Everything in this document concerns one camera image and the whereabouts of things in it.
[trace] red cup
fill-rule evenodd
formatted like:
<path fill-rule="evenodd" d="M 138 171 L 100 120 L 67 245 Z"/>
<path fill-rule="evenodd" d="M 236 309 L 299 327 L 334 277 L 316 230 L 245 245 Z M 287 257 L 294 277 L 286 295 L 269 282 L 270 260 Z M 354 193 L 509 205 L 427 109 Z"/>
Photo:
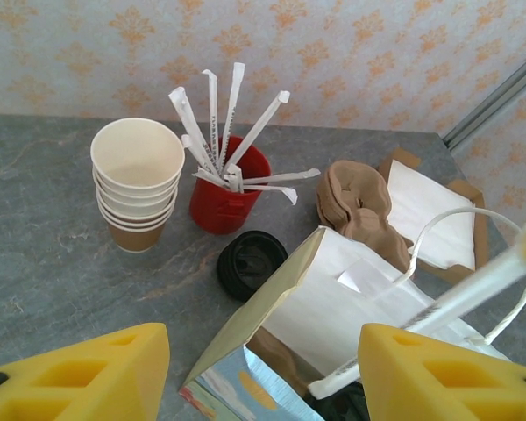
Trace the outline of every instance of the red cup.
<path fill-rule="evenodd" d="M 243 139 L 230 136 L 226 160 L 234 153 Z M 244 178 L 268 177 L 271 175 L 269 161 L 255 146 L 249 146 L 238 162 Z M 230 234 L 244 224 L 249 212 L 261 194 L 259 190 L 234 193 L 211 182 L 196 180 L 195 190 L 189 203 L 191 217 L 206 232 Z"/>

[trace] floral wallpaper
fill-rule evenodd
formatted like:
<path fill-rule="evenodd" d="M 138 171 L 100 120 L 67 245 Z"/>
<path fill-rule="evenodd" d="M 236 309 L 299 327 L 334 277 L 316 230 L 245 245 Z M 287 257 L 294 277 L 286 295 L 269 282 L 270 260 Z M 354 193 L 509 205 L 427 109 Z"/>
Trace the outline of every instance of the floral wallpaper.
<path fill-rule="evenodd" d="M 526 0 L 0 0 L 0 112 L 177 118 L 183 85 L 237 121 L 445 134 L 526 60 Z"/>
<path fill-rule="evenodd" d="M 455 153 L 487 207 L 522 226 L 526 221 L 526 89 Z M 508 243 L 515 233 L 496 223 Z"/>

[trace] black cup lid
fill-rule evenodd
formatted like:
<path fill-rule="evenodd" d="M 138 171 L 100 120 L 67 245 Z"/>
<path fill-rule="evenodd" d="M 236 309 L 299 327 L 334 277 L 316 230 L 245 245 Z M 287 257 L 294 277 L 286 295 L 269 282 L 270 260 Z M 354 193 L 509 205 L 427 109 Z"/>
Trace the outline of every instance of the black cup lid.
<path fill-rule="evenodd" d="M 220 253 L 217 277 L 231 296 L 246 302 L 287 257 L 285 248 L 271 234 L 244 232 Z"/>

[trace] gray marble countertop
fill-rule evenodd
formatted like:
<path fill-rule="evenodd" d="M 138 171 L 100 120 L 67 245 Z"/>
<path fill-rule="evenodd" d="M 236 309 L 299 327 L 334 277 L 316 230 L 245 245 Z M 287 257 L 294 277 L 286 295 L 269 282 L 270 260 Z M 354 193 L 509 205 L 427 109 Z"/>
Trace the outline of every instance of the gray marble countertop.
<path fill-rule="evenodd" d="M 217 237 L 188 215 L 195 170 L 188 156 L 174 215 L 147 253 L 119 250 L 96 207 L 89 144 L 107 120 L 0 116 L 0 365 L 144 322 L 167 326 L 171 361 L 160 420 L 202 419 L 177 395 L 195 361 L 237 309 L 215 275 Z M 179 124 L 168 124 L 178 134 Z M 236 127 L 245 134 L 249 126 Z M 462 177 L 436 134 L 270 126 L 257 146 L 275 172 L 325 170 L 349 159 L 376 166 L 397 146 L 419 170 L 447 183 Z M 317 179 L 296 182 L 299 202 L 264 192 L 242 231 L 265 229 L 292 252 L 318 225 Z M 490 226 L 492 254 L 505 244 Z M 432 296 L 449 288 L 419 271 Z M 466 317 L 488 332 L 515 305 L 516 284 Z M 526 365 L 526 308 L 494 345 Z"/>

